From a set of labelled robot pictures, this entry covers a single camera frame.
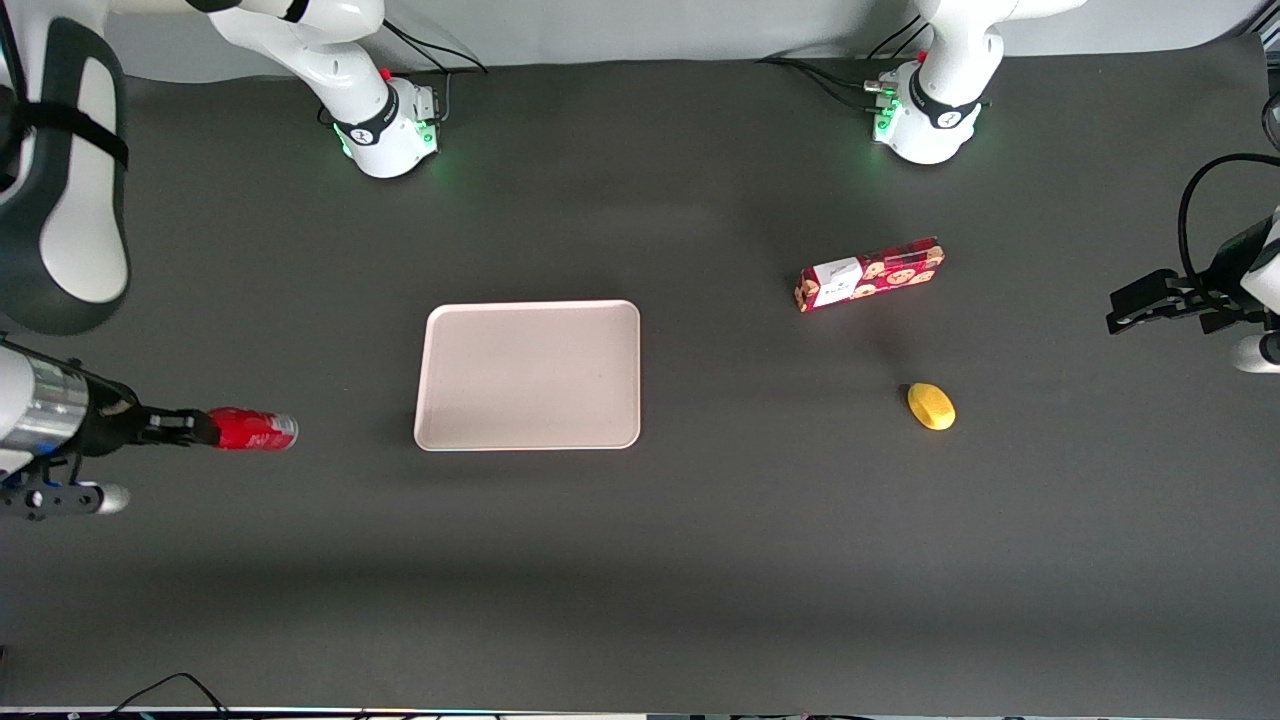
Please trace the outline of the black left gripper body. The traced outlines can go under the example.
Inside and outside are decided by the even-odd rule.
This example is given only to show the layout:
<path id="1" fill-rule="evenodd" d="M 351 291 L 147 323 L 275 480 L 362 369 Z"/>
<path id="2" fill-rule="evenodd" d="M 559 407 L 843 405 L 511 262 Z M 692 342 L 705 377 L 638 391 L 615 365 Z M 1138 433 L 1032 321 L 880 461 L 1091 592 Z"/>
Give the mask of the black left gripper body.
<path id="1" fill-rule="evenodd" d="M 1242 286 L 1242 279 L 1265 254 L 1265 243 L 1275 220 L 1263 219 L 1226 241 L 1210 265 L 1197 270 L 1190 259 L 1187 231 L 1180 228 L 1180 261 L 1187 279 L 1193 284 L 1192 297 L 1203 334 L 1212 334 L 1239 323 L 1275 328 L 1275 313 Z"/>

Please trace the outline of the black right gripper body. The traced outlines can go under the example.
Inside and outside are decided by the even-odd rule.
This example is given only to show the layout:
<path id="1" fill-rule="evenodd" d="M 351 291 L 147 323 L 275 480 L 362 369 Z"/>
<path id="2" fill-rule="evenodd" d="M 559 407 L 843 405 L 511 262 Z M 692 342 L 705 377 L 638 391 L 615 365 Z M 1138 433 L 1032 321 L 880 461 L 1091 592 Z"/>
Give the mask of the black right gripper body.
<path id="1" fill-rule="evenodd" d="M 77 454 L 102 457 L 148 442 L 150 411 L 131 387 L 96 375 L 86 377 L 84 383 L 88 402 L 76 434 Z"/>

